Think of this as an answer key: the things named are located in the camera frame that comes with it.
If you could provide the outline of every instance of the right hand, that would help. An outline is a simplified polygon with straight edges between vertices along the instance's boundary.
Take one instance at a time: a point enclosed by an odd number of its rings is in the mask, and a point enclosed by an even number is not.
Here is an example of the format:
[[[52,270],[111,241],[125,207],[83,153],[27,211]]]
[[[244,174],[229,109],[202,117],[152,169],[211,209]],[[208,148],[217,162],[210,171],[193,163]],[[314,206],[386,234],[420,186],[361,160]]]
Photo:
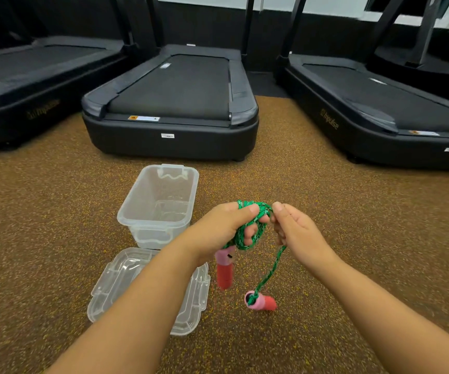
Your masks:
[[[311,218],[287,203],[275,202],[271,222],[278,245],[286,245],[313,275],[339,258]]]

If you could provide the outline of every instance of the treadmill belt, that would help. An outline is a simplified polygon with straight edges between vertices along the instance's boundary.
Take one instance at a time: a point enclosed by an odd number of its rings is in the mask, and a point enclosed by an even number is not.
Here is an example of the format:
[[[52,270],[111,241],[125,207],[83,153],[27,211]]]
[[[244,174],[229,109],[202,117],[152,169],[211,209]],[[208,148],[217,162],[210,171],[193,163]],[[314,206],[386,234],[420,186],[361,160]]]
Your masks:
[[[0,55],[0,81],[49,65],[67,62],[103,51],[101,48],[75,46],[34,47]]]
[[[109,112],[227,121],[228,103],[227,59],[175,55],[125,89]]]
[[[399,129],[449,132],[448,107],[375,81],[377,75],[373,78],[371,74],[345,67],[312,64],[303,64],[303,67],[334,85],[345,99],[392,116]]]

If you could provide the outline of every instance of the plastic container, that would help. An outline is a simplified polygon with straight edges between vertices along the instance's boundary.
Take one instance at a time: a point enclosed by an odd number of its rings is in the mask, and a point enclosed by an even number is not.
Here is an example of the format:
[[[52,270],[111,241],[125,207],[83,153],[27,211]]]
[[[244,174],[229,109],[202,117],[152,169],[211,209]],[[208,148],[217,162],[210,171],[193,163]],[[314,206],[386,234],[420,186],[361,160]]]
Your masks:
[[[199,172],[183,165],[142,169],[117,220],[128,226],[139,247],[162,249],[190,224]]]
[[[128,248],[120,252],[107,264],[93,291],[88,305],[88,318],[95,322],[128,289],[142,269],[158,251],[143,248]],[[207,263],[198,267],[188,284],[183,304],[171,330],[172,335],[191,333],[199,323],[200,314],[207,307],[210,276]]]

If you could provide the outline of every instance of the treadmill upright post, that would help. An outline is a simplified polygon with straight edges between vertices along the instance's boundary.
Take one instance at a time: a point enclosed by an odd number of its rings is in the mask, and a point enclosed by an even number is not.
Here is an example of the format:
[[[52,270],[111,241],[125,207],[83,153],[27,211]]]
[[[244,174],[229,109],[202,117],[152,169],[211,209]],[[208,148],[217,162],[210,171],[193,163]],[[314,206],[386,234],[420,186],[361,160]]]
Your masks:
[[[434,30],[440,5],[441,0],[427,0],[422,24],[416,36],[415,47],[411,51],[411,55],[408,62],[406,62],[406,65],[416,68],[423,64],[429,49],[430,38],[432,37],[432,31]]]
[[[148,12],[150,14],[150,22],[154,31],[155,45],[157,48],[165,46],[164,30],[162,28],[162,19],[160,15],[159,0],[146,0]]]
[[[392,24],[396,18],[399,17],[405,0],[390,0],[385,7],[382,16],[375,24],[375,28],[370,37],[370,43],[367,48],[363,50],[361,62],[367,63],[369,58],[373,55],[377,47],[382,43],[383,38],[387,35]]]
[[[109,0],[112,9],[114,10],[117,25],[121,32],[122,41],[126,46],[134,44],[133,31],[131,30],[131,24],[129,23],[128,14],[126,12],[126,5],[124,0]]]
[[[243,27],[242,48],[240,53],[242,55],[242,63],[245,66],[247,60],[247,47],[249,45],[250,26],[253,21],[254,14],[254,0],[247,0],[246,5],[246,24]]]
[[[292,46],[294,45],[294,39],[299,29],[299,23],[301,22],[302,12],[304,11],[304,5],[306,5],[306,0],[295,0],[294,9],[290,15],[290,24],[287,31],[287,35],[283,40],[282,50],[280,51],[280,57],[282,59],[287,59]]]

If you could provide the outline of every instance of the gym floor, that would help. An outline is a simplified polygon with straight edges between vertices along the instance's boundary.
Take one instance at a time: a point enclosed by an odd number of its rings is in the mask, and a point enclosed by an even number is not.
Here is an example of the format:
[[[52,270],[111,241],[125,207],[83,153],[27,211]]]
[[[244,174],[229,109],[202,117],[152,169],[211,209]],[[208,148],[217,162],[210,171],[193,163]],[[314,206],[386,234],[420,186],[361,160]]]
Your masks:
[[[265,76],[255,75],[253,87]],[[0,152],[0,372],[44,370],[89,327],[93,286],[119,251],[134,246],[117,211],[140,170],[154,163],[199,171],[194,221],[236,199],[295,205],[344,260],[449,332],[449,172],[349,163],[294,101],[278,96],[257,97],[257,144],[242,163],[108,156],[91,144],[80,115]],[[276,250],[268,228],[238,256],[232,289],[220,291],[213,278],[198,327],[169,339],[160,373],[384,372],[288,250],[264,290],[278,310],[244,306]]]

